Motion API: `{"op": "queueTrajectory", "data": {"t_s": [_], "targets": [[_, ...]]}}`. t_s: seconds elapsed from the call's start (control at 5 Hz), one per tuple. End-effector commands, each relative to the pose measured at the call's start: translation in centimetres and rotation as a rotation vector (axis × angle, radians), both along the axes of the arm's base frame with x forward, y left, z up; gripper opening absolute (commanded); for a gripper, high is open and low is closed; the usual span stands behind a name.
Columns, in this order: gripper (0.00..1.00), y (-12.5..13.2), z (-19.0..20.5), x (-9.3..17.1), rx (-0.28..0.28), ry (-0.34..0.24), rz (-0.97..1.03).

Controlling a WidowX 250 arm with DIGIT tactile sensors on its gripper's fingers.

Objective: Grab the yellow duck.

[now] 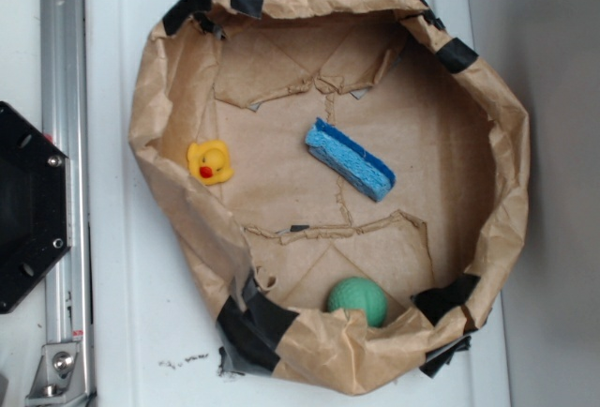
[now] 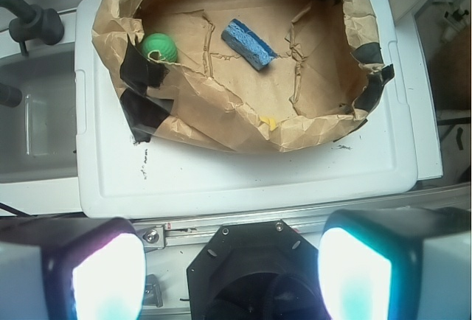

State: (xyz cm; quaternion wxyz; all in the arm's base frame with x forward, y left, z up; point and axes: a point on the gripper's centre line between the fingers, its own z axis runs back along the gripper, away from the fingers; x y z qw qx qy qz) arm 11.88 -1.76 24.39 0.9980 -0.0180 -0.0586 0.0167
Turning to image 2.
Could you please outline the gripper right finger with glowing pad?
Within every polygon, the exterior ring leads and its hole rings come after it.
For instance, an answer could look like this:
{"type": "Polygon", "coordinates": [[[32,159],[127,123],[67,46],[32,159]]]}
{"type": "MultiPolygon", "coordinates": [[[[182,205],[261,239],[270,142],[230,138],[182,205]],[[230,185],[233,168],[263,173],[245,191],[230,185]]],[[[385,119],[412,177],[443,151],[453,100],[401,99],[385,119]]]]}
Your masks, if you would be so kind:
{"type": "Polygon", "coordinates": [[[337,210],[318,277],[332,319],[470,319],[471,212],[337,210]]]}

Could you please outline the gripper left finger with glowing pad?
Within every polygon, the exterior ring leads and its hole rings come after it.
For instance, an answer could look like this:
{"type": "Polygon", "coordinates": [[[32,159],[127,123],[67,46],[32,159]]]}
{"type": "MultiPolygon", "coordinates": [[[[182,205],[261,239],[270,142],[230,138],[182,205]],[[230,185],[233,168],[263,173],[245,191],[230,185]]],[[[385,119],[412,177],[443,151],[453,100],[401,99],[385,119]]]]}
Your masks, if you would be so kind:
{"type": "Polygon", "coordinates": [[[2,319],[137,319],[145,277],[129,220],[1,219],[2,319]]]}

